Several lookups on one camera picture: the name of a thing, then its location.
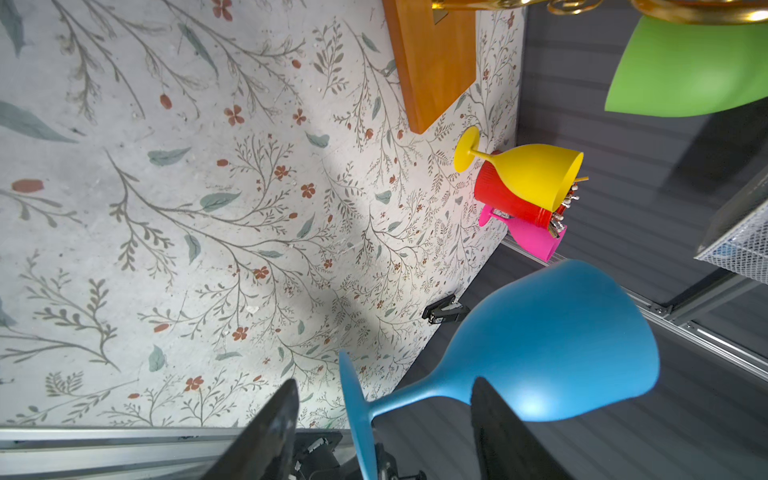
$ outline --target gold decorative object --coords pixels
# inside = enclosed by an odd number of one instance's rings
[[[432,2],[433,10],[512,10],[537,3],[548,2],[547,10],[555,15],[576,15],[597,8],[603,0],[491,0],[477,2],[476,0],[436,0]]]
[[[509,10],[547,2],[555,15],[577,15],[597,8],[603,0],[433,0],[434,10]],[[687,25],[747,25],[768,22],[768,0],[629,0],[638,11],[650,17]]]
[[[768,2],[727,0],[715,2],[670,2],[630,0],[632,6],[650,17],[687,25],[745,25],[768,20]]]

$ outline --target blue goblet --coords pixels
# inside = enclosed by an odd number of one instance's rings
[[[482,376],[523,421],[568,419],[650,390],[659,353],[647,322],[613,279],[569,260],[486,297],[418,382],[367,402],[344,351],[339,376],[360,470],[376,480],[371,421],[382,413],[432,396],[469,404]]]

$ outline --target floral wallpaper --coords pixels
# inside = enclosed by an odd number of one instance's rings
[[[0,406],[8,425],[245,425],[290,377],[339,427],[341,348],[392,391],[505,234],[469,125],[512,146],[523,25],[406,122],[379,0],[0,0]]]

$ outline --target black clip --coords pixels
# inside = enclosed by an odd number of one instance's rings
[[[450,310],[444,310],[447,306],[454,306]],[[467,314],[470,312],[468,306],[463,306],[461,303],[456,302],[456,295],[449,295],[442,300],[438,300],[431,303],[424,309],[422,313],[423,319],[432,324],[448,323],[448,322],[461,322]]]

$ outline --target pink cup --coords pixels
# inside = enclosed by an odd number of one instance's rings
[[[546,228],[536,227],[533,223],[520,220],[519,218],[504,218],[494,214],[493,207],[490,205],[485,205],[482,212],[480,212],[480,227],[484,227],[491,217],[498,218],[506,223],[509,228],[509,234],[515,239],[515,242],[523,250],[545,262],[552,258],[552,255],[554,255],[554,252],[563,240],[565,231],[568,229],[568,227],[565,227],[565,230],[560,232],[560,238],[552,238],[552,235],[550,235]]]

